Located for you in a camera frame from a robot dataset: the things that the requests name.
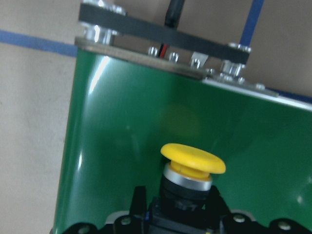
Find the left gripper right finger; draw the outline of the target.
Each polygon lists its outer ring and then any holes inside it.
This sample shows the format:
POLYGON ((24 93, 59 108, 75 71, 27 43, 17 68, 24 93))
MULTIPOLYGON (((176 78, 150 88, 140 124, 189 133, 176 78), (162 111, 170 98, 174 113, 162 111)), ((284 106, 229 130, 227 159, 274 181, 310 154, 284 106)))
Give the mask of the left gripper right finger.
POLYGON ((218 188, 212 185, 206 199, 206 214, 209 219, 221 219, 231 213, 218 188))

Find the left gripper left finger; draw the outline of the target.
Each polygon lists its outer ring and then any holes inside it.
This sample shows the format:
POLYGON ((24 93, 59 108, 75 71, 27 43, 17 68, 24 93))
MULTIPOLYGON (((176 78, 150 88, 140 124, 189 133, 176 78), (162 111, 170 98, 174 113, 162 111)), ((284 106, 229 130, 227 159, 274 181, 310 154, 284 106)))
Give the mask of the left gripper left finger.
POLYGON ((147 195, 145 186, 136 186, 134 189, 129 215, 145 219, 147 212, 147 195))

